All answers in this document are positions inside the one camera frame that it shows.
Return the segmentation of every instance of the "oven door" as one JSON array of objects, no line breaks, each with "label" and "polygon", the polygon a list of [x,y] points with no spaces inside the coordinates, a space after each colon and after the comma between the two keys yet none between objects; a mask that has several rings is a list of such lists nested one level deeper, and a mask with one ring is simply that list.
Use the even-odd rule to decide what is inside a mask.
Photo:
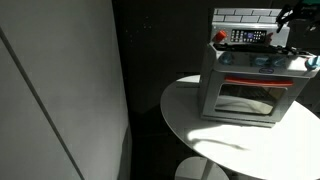
[{"label": "oven door", "polygon": [[220,87],[214,110],[270,116],[287,87],[292,85],[293,83],[288,80],[255,80],[226,76],[225,83]]}]

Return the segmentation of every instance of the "red trim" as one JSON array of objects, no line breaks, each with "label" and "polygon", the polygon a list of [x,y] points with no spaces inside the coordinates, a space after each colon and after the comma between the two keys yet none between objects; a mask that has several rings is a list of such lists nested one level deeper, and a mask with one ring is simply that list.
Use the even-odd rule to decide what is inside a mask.
[{"label": "red trim", "polygon": [[259,85],[259,86],[292,86],[293,82],[286,80],[286,81],[276,81],[276,80],[255,80],[255,79],[245,79],[245,78],[238,78],[232,76],[226,76],[225,81],[229,83],[238,83],[238,84],[246,84],[246,85]]}]

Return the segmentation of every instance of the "oven window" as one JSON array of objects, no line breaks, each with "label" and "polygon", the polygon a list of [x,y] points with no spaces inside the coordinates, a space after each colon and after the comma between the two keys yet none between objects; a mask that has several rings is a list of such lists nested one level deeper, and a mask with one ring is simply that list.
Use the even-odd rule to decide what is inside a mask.
[{"label": "oven window", "polygon": [[285,88],[223,84],[215,110],[268,115],[285,91]]}]

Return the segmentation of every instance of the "white round table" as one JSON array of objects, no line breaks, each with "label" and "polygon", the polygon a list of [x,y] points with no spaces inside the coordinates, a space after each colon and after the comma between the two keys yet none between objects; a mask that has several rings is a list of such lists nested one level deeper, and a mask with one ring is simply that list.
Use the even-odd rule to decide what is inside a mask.
[{"label": "white round table", "polygon": [[166,88],[161,111],[186,145],[233,171],[261,179],[320,178],[320,120],[298,102],[273,128],[237,126],[200,119],[200,76]]}]

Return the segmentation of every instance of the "white wall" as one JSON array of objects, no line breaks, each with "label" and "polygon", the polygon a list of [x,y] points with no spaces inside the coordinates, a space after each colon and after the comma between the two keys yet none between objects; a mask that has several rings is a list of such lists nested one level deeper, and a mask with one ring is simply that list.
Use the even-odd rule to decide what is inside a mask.
[{"label": "white wall", "polygon": [[0,1],[0,25],[85,179],[117,179],[122,153],[121,177],[128,179],[131,135],[125,139],[127,106],[111,1]]}]

